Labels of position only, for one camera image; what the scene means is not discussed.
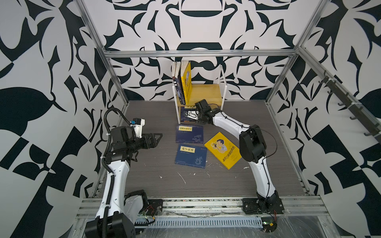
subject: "cartoon illustration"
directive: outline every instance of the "cartoon illustration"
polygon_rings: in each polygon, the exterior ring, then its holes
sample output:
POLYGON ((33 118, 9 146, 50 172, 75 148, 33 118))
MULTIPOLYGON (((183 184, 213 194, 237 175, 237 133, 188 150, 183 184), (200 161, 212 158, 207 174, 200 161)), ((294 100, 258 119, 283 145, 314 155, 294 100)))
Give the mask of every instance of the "cartoon illustration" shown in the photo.
POLYGON ((224 140, 219 139, 216 141, 216 143, 213 143, 212 146, 213 149, 217 149, 220 153, 224 153, 225 151, 227 151, 227 148, 224 145, 224 140))

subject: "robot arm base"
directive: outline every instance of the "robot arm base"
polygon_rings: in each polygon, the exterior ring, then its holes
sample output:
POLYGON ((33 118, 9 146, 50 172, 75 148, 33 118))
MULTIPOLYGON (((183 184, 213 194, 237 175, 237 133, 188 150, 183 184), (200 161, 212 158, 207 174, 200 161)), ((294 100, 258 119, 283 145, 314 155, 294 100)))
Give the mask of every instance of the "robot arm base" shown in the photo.
POLYGON ((263 212, 283 214, 283 203, 276 190, 273 195, 267 199, 258 193, 257 196, 258 198, 242 199, 243 211, 245 214, 262 214, 263 212))

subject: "yellow book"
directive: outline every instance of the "yellow book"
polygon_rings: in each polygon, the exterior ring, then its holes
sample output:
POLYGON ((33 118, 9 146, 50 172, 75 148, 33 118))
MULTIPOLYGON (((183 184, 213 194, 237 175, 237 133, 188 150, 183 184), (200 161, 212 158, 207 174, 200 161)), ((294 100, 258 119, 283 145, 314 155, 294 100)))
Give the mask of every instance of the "yellow book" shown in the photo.
POLYGON ((229 141, 221 132, 204 144, 206 148, 227 168, 230 169, 242 157, 239 148, 229 141))
POLYGON ((181 62, 181 82, 184 91, 185 104, 189 104, 192 92, 191 63, 189 61, 181 62))

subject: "wooden shelf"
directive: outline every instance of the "wooden shelf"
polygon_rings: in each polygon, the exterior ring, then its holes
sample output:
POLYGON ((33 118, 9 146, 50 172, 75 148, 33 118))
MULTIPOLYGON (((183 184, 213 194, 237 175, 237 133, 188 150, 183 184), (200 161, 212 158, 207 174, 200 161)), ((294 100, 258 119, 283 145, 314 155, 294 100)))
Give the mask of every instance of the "wooden shelf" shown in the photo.
POLYGON ((194 106, 195 103, 203 99, 206 99, 209 104, 222 105, 222 96, 218 84, 192 84, 192 92, 187 105, 181 105, 179 97, 176 99, 179 107, 194 106))

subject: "book title label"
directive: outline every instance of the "book title label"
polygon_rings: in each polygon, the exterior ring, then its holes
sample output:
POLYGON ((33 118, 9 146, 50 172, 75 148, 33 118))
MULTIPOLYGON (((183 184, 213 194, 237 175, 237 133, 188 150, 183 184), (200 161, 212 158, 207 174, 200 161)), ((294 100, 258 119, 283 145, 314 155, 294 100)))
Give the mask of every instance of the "book title label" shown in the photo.
POLYGON ((179 126, 179 131, 192 131, 191 126, 179 126))
POLYGON ((181 147, 180 147, 180 151, 185 151, 185 152, 191 152, 191 153, 194 153, 194 152, 195 152, 195 148, 186 147, 186 146, 181 146, 181 147))

